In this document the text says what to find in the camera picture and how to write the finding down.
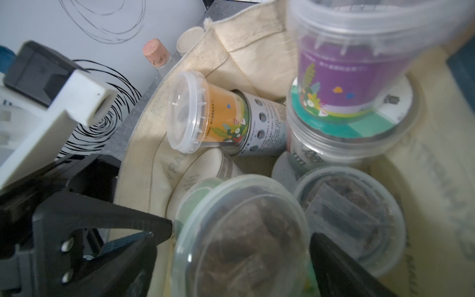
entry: black rectangular object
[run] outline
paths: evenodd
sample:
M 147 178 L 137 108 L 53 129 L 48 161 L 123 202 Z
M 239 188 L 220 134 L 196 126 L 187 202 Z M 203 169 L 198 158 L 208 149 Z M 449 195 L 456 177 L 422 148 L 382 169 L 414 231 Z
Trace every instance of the black rectangular object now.
M 8 69 L 3 84 L 48 107 L 76 69 L 85 71 L 57 51 L 27 41 Z

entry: plastic tub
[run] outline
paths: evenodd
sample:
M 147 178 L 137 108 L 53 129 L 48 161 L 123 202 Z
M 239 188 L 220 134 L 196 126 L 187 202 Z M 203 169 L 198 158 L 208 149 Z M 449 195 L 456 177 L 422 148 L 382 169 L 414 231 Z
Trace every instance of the plastic tub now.
M 381 97 L 378 110 L 354 123 L 327 123 L 305 113 L 294 81 L 286 103 L 292 167 L 300 174 L 329 164 L 355 167 L 391 148 L 417 121 L 421 101 L 406 77 Z
M 310 232 L 328 236 L 374 277 L 401 259 L 404 217 L 388 190 L 369 175 L 350 167 L 324 167 L 304 175 L 294 196 Z
M 273 180 L 281 183 L 291 193 L 294 192 L 297 181 L 300 179 L 300 175 L 290 165 L 287 153 L 283 153 L 277 159 L 272 168 L 271 177 Z
M 205 29 L 202 27 L 192 27 L 186 30 L 180 38 L 178 38 L 177 51 L 181 56 L 184 56 L 204 34 Z
M 347 122 L 379 103 L 411 61 L 462 29 L 473 0 L 291 0 L 299 51 L 300 104 L 308 115 Z
M 167 137 L 182 153 L 204 146 L 230 155 L 277 156 L 285 150 L 285 107 L 209 84 L 199 72 L 181 72 L 170 91 Z
M 168 202 L 166 217 L 175 219 L 185 193 L 196 183 L 211 177 L 227 181 L 238 175 L 243 175 L 242 170 L 219 148 L 206 151 L 190 165 L 178 181 Z
M 212 189 L 175 247 L 174 297 L 297 296 L 307 278 L 304 213 L 278 182 L 243 175 Z

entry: canvas bag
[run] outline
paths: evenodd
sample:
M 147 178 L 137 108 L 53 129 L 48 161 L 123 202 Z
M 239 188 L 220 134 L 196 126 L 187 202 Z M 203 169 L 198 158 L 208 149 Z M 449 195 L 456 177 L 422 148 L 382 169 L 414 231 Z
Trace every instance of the canvas bag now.
M 114 202 L 166 217 L 168 199 L 204 149 L 182 154 L 166 138 L 171 82 L 197 70 L 208 82 L 283 100 L 297 73 L 297 51 L 285 27 L 285 0 L 252 6 L 206 33 L 165 77 L 130 139 Z M 425 103 L 418 125 L 370 172 L 399 201 L 408 230 L 401 262 L 380 278 L 399 296 L 475 295 L 475 116 L 436 48 L 411 70 Z M 234 158 L 246 173 L 270 175 L 275 158 Z M 131 234 L 112 230 L 110 240 Z M 149 296 L 170 296 L 174 239 L 158 246 Z

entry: cartoon illustration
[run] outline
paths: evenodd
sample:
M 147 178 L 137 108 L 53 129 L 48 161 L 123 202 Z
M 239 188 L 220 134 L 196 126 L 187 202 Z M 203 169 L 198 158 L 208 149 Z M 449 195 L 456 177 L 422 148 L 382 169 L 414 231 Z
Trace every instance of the cartoon illustration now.
M 211 130 L 214 134 L 223 138 L 223 142 L 234 142 L 240 143 L 243 139 L 243 136 L 246 135 L 248 126 L 246 125 L 246 120 L 243 118 L 238 120 L 233 119 L 233 125 L 223 124 L 224 129 L 214 127 Z

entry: stacked container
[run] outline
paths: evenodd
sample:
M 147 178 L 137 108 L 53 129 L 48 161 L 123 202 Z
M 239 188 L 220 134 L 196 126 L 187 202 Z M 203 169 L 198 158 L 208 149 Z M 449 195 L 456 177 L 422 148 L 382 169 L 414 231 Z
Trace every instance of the stacked container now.
M 297 83 L 287 97 L 287 153 L 300 173 L 356 166 L 415 123 L 420 95 L 404 75 L 419 53 L 473 16 L 472 0 L 291 0 Z
M 204 180 L 187 193 L 178 221 L 173 297 L 287 297 L 304 288 L 310 233 L 278 182 L 252 174 Z
M 278 156 L 285 151 L 285 106 L 239 90 L 228 91 L 197 71 L 181 72 L 171 87 L 167 137 L 193 153 L 221 147 L 230 156 Z

